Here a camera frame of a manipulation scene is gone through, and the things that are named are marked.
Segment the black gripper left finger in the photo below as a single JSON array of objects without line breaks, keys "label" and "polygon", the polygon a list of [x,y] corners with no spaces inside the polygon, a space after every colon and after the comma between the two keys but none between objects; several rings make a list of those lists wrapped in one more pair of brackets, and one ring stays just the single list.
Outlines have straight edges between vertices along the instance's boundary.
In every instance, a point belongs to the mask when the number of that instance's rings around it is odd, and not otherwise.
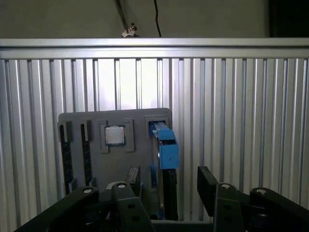
[{"label": "black gripper left finger", "polygon": [[110,183],[103,192],[78,187],[17,231],[153,232],[140,189],[140,167],[132,166],[124,182]]}]

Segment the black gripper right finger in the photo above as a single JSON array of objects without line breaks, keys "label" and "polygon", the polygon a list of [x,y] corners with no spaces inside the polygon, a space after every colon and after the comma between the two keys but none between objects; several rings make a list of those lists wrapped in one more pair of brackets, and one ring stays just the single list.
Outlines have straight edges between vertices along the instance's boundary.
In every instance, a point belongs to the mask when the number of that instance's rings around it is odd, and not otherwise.
[{"label": "black gripper right finger", "polygon": [[242,193],[220,183],[206,166],[197,169],[197,191],[215,232],[307,232],[309,211],[268,188]]}]

